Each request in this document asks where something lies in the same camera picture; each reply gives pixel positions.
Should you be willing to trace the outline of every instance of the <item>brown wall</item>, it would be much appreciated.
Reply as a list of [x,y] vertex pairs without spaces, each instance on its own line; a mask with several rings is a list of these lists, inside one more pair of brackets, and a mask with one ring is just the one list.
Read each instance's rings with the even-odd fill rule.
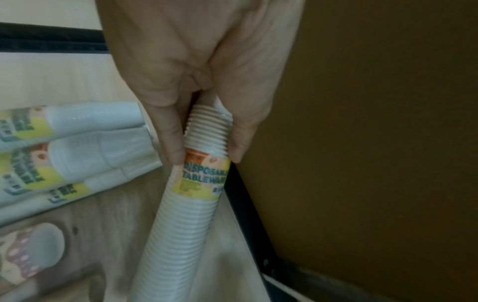
[[478,301],[474,2],[308,1],[239,165],[280,256],[408,301]]

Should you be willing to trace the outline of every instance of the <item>black metal frame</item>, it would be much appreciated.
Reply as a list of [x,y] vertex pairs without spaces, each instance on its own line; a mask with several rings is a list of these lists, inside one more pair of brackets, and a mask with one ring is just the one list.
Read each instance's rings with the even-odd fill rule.
[[[108,54],[101,30],[25,25],[0,22],[0,52]],[[261,273],[274,277],[282,261],[255,210],[254,204],[235,165],[225,184],[226,194]],[[271,302],[296,302],[264,280]]]

